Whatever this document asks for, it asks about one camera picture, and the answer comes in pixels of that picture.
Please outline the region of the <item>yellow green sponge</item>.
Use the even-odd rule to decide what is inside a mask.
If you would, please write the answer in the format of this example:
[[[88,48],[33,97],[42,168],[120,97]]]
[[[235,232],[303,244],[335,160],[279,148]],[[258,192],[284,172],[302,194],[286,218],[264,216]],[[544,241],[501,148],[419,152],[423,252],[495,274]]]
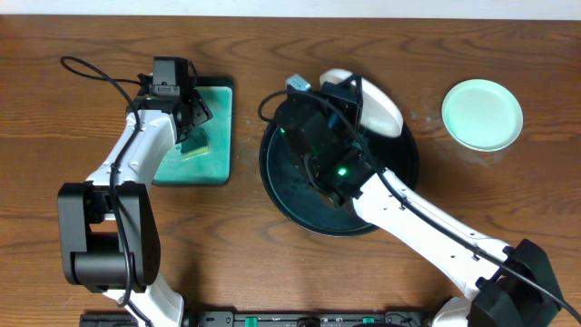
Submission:
[[[190,159],[210,152],[209,136],[203,129],[192,129],[182,142],[181,156]]]

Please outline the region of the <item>white plate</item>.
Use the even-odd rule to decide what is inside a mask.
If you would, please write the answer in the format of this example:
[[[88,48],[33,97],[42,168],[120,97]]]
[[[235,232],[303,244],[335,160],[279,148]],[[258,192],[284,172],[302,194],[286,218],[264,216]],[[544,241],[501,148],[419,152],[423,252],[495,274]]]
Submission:
[[[367,130],[388,138],[400,137],[403,116],[394,102],[376,85],[361,78],[362,113],[359,124]]]

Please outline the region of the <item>green plate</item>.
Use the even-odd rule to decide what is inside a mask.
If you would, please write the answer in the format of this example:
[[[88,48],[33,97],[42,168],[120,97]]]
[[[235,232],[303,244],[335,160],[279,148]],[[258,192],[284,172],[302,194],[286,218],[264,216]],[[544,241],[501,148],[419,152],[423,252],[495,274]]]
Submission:
[[[463,146],[495,152],[510,146],[524,126],[517,98],[502,84],[470,79],[453,86],[441,105],[443,124]]]

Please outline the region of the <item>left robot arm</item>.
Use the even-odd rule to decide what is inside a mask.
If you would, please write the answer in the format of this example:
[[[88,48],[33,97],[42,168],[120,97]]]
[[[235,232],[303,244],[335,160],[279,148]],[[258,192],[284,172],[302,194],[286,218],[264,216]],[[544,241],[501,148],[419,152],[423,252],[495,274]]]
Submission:
[[[123,307],[139,326],[191,326],[184,298],[161,276],[149,189],[163,157],[212,118],[200,93],[145,92],[127,108],[108,157],[81,183],[64,183],[57,210],[65,279]]]

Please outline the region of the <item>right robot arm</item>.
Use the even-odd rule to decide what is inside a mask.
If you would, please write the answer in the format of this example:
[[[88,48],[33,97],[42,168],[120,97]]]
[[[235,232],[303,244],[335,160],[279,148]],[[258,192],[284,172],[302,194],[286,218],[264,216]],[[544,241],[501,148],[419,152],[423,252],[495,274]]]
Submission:
[[[393,101],[353,74],[313,90],[293,76],[274,122],[297,169],[334,207],[394,235],[460,290],[434,326],[547,326],[568,309],[547,254],[525,240],[510,246],[459,222],[407,187],[363,135],[403,131]]]

